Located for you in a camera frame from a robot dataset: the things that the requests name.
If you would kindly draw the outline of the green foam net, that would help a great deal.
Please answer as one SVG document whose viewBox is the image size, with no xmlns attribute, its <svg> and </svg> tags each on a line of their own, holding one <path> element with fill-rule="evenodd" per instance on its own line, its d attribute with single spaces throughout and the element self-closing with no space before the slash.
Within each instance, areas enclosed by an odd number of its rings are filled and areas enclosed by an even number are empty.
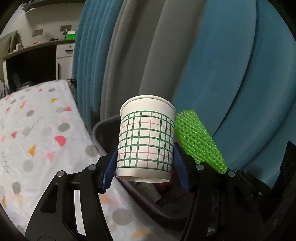
<svg viewBox="0 0 296 241">
<path fill-rule="evenodd" d="M 177 113 L 175 134 L 185 153 L 197 164 L 206 162 L 220 174 L 228 171 L 217 145 L 193 110 Z"/>
</svg>

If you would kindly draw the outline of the checked paper cup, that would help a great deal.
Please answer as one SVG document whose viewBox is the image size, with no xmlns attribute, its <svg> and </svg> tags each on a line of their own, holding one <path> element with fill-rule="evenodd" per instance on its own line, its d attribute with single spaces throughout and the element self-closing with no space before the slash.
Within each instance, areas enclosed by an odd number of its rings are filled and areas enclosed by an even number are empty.
<svg viewBox="0 0 296 241">
<path fill-rule="evenodd" d="M 158 190 L 152 183 L 140 183 L 138 184 L 138 188 L 153 202 L 157 202 L 161 199 Z"/>
<path fill-rule="evenodd" d="M 139 95 L 120 109 L 117 177 L 142 183 L 171 179 L 175 107 L 154 95 Z"/>
</svg>

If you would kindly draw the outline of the grey plastic trash bin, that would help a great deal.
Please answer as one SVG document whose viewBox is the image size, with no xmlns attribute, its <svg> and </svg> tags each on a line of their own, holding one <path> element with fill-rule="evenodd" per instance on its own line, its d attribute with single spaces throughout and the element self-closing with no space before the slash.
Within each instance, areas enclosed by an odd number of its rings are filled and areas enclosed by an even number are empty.
<svg viewBox="0 0 296 241">
<path fill-rule="evenodd" d="M 108 154 L 119 139 L 120 116 L 100 121 L 92 129 L 92 139 L 104 154 Z M 141 209 L 160 226 L 181 230 L 190 213 L 193 194 L 182 187 L 178 173 L 172 170 L 166 183 L 140 183 L 116 178 Z"/>
</svg>

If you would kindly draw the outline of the patterned white bed sheet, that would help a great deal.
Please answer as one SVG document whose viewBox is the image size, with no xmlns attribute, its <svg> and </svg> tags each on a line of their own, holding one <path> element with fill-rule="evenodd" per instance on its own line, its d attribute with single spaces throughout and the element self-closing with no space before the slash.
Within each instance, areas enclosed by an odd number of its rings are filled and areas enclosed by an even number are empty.
<svg viewBox="0 0 296 241">
<path fill-rule="evenodd" d="M 80 172 L 99 158 L 65 80 L 1 99 L 1 206 L 21 235 L 58 171 Z M 149 217 L 117 180 L 99 198 L 114 240 L 180 238 Z"/>
</svg>

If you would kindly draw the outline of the blue and grey curtain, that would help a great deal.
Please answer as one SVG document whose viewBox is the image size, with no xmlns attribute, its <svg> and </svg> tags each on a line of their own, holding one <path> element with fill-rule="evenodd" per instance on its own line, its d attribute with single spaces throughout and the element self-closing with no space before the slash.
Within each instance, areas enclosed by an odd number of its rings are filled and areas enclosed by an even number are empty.
<svg viewBox="0 0 296 241">
<path fill-rule="evenodd" d="M 229 168 L 273 187 L 295 142 L 295 1 L 86 1 L 73 75 L 89 131 L 157 95 L 197 113 Z"/>
</svg>

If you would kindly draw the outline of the dark desk with drawers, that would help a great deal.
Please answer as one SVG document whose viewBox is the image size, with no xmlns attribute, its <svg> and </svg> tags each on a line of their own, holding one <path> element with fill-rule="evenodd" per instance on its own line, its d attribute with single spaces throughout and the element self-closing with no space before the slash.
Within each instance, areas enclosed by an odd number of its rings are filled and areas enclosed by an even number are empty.
<svg viewBox="0 0 296 241">
<path fill-rule="evenodd" d="M 23 86 L 58 79 L 62 64 L 73 56 L 75 40 L 55 40 L 24 47 L 3 57 L 4 81 L 11 92 Z"/>
</svg>

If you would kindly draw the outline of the green box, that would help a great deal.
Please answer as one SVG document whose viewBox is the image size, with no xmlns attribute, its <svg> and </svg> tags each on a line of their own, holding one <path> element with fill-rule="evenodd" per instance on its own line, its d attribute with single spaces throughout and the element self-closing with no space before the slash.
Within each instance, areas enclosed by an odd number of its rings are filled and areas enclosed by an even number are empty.
<svg viewBox="0 0 296 241">
<path fill-rule="evenodd" d="M 65 34 L 65 40 L 75 40 L 77 37 L 77 34 L 75 31 L 69 31 Z"/>
</svg>

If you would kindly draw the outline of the white mug on desk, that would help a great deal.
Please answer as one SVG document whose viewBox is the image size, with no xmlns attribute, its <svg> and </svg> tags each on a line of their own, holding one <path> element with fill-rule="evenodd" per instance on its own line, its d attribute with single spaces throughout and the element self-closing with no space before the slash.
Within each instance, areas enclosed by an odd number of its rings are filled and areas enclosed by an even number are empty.
<svg viewBox="0 0 296 241">
<path fill-rule="evenodd" d="M 18 43 L 17 45 L 16 45 L 16 51 L 19 51 L 20 49 L 22 49 L 23 48 L 23 44 L 22 43 Z"/>
</svg>

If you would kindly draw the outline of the dark wall shelf unit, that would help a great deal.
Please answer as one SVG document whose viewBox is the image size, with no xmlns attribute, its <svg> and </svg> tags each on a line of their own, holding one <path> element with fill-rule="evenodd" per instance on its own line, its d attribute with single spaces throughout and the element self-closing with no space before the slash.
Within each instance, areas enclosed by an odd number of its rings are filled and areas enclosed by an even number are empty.
<svg viewBox="0 0 296 241">
<path fill-rule="evenodd" d="M 29 1 L 21 5 L 22 11 L 25 13 L 31 9 L 39 8 L 42 6 L 49 6 L 54 4 L 84 4 L 86 0 L 41 0 L 41 1 Z"/>
</svg>

